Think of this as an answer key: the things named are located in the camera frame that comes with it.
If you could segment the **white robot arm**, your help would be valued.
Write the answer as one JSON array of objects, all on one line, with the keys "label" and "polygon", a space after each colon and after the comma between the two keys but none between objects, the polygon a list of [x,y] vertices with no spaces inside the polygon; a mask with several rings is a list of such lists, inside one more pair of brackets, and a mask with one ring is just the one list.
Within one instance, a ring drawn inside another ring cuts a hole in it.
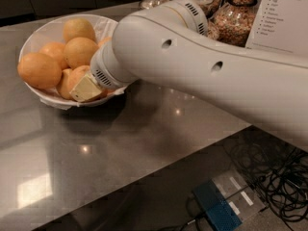
[{"label": "white robot arm", "polygon": [[308,150],[308,60],[207,38],[203,11],[172,0],[131,13],[71,95],[85,102],[138,79],[194,95]]}]

